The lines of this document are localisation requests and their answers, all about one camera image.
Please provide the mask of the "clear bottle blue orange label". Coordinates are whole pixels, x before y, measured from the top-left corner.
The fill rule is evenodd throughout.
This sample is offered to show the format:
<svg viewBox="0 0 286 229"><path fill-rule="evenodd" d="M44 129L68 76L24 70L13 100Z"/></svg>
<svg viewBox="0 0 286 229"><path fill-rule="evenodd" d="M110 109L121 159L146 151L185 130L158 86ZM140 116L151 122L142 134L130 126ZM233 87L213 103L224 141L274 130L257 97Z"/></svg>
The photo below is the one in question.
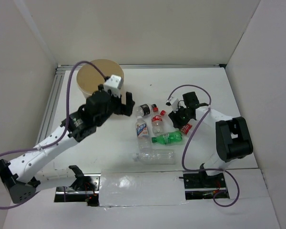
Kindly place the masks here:
<svg viewBox="0 0 286 229"><path fill-rule="evenodd" d="M138 148L141 153L149 153L152 150L151 137L149 134L147 123L142 116L137 117L135 123Z"/></svg>

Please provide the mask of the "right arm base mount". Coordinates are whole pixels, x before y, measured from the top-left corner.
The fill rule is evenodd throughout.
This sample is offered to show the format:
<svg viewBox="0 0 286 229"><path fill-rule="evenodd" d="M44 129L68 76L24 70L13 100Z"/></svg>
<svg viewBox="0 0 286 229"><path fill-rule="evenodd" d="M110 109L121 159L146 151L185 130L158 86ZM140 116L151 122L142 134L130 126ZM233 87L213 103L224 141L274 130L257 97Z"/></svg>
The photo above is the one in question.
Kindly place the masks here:
<svg viewBox="0 0 286 229"><path fill-rule="evenodd" d="M203 168L203 165L201 165L198 172L183 172L178 177L184 184L185 199L229 198L224 171L222 169L219 169L219 171L209 170L209 172L218 172L216 175L209 176L207 171L201 171Z"/></svg>

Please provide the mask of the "green plastic bottle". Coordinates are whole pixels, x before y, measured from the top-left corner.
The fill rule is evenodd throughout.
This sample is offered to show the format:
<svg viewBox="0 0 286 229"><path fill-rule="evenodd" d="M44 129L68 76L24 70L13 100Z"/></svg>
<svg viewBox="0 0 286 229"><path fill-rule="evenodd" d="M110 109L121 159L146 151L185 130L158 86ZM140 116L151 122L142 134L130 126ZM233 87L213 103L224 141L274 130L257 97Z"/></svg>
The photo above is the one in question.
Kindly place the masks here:
<svg viewBox="0 0 286 229"><path fill-rule="evenodd" d="M169 132L151 138L152 143L161 145L177 144L182 142L182 140L183 136L180 131Z"/></svg>

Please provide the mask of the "large clear bottle red label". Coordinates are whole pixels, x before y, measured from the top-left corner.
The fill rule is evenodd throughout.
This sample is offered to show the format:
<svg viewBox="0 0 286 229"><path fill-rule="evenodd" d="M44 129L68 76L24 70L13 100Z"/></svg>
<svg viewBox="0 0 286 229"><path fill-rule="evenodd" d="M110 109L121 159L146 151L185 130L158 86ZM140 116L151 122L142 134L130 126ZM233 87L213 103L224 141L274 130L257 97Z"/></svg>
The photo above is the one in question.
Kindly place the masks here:
<svg viewBox="0 0 286 229"><path fill-rule="evenodd" d="M160 115L162 116L162 120L164 122L166 122L170 126L174 126L172 120L170 119L170 117L168 116L168 113L165 110L162 110L160 112ZM184 125L184 126L182 126L180 128L175 127L175 129L176 130L180 130L184 135L189 136L193 132L194 127L191 124L191 122L188 122L186 125Z"/></svg>

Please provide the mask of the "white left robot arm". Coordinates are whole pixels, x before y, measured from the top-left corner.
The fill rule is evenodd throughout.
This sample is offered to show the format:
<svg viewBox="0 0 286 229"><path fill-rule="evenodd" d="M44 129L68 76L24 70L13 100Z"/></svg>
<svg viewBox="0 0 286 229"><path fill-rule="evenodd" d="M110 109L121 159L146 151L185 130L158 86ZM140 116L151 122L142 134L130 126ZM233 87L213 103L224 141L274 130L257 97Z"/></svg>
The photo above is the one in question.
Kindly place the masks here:
<svg viewBox="0 0 286 229"><path fill-rule="evenodd" d="M58 155L94 134L112 114L132 115L135 105L132 93L126 92L126 103L123 104L122 97L113 94L114 89L106 89L103 85L98 88L34 150L10 161L0 160L0 178L14 204L22 204L45 189L71 187L80 190L85 183L91 182L76 165L50 173L42 169Z"/></svg>

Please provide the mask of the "large clear unlabelled bottle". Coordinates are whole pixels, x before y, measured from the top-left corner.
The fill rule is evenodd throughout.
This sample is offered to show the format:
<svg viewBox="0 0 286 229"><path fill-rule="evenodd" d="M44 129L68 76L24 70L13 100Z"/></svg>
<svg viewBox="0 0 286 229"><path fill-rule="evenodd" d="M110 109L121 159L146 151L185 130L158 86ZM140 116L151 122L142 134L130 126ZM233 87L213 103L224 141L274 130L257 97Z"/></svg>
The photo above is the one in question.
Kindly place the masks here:
<svg viewBox="0 0 286 229"><path fill-rule="evenodd" d="M176 164L175 153L170 149L143 149L138 153L134 153L132 158L135 162L145 165Z"/></svg>

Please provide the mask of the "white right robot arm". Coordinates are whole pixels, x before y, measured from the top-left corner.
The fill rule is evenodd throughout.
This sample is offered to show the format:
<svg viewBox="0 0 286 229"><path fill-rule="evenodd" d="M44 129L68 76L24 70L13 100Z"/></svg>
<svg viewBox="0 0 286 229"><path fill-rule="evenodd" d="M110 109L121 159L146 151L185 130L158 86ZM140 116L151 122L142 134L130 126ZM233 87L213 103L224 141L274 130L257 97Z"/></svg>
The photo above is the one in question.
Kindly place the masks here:
<svg viewBox="0 0 286 229"><path fill-rule="evenodd" d="M203 187L211 186L215 176L223 173L229 164L252 154L253 144L243 117L225 115L213 108L211 102L199 102L195 92L183 94L184 106L169 96L166 105L172 107L168 117L175 128L193 140L202 123L212 128L215 135L215 150L199 168L198 181Z"/></svg>

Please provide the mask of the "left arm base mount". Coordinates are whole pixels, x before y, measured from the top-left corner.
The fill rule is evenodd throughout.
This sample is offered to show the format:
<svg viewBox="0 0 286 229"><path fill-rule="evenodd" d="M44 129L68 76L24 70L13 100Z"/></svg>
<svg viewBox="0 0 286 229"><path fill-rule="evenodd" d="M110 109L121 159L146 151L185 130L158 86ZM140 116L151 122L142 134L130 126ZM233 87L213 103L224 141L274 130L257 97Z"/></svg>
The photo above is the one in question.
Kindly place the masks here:
<svg viewBox="0 0 286 229"><path fill-rule="evenodd" d="M100 174L84 174L77 166L69 166L75 181L67 187L56 187L54 202L85 202L87 206L99 206Z"/></svg>

